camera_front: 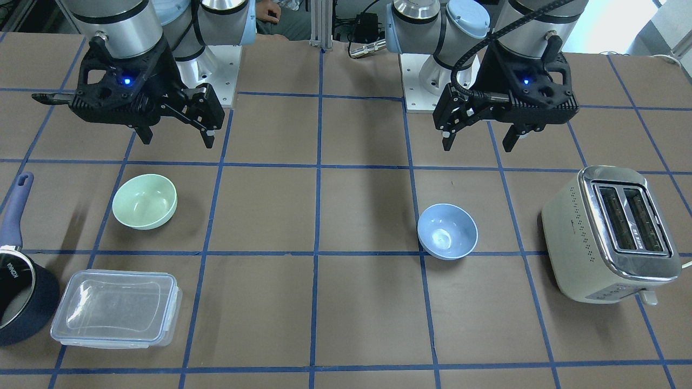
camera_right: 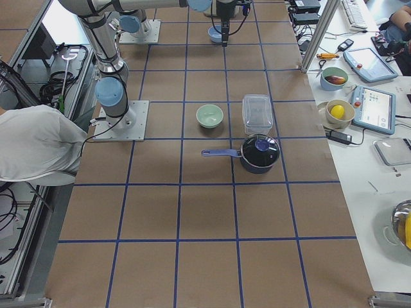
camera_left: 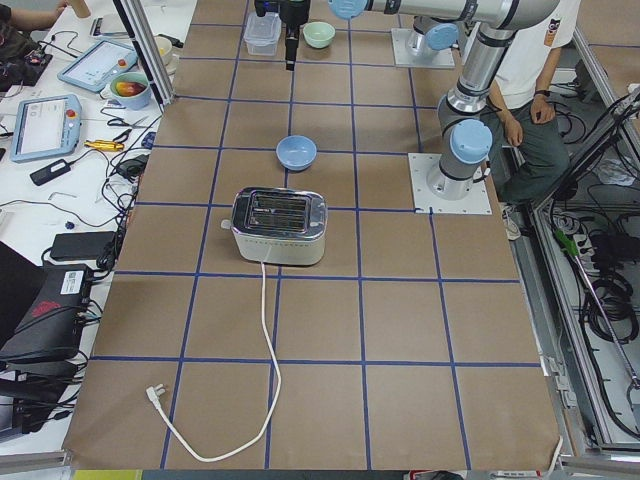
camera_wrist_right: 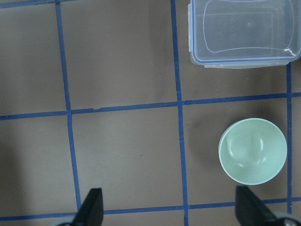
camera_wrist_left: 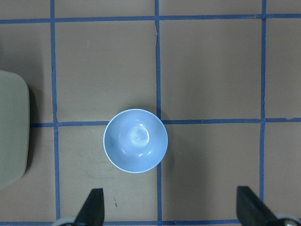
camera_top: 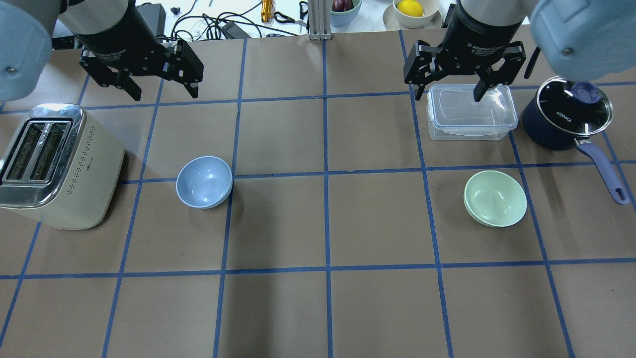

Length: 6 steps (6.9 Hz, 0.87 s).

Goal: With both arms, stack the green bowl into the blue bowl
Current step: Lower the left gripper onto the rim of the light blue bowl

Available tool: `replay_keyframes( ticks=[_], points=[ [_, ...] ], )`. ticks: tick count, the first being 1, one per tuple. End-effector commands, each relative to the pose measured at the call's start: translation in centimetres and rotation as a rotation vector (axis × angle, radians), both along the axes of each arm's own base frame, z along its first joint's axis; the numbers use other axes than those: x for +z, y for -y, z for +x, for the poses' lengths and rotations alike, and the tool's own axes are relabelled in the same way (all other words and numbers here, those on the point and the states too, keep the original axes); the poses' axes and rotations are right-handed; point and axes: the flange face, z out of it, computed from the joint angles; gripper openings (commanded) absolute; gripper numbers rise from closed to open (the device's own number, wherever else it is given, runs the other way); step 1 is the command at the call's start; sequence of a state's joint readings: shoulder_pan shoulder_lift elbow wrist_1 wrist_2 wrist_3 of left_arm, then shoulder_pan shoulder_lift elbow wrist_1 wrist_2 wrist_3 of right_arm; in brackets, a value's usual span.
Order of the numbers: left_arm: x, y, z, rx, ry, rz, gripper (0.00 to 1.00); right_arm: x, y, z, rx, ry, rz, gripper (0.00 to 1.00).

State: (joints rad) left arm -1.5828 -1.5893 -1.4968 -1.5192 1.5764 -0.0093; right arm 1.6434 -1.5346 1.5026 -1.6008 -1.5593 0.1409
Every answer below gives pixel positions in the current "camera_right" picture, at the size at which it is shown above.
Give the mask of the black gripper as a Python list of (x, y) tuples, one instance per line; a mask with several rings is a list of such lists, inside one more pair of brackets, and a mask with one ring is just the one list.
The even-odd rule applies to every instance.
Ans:
[(227, 47), (229, 39), (229, 21), (236, 13), (237, 0), (216, 0), (216, 15), (221, 20), (222, 46)]

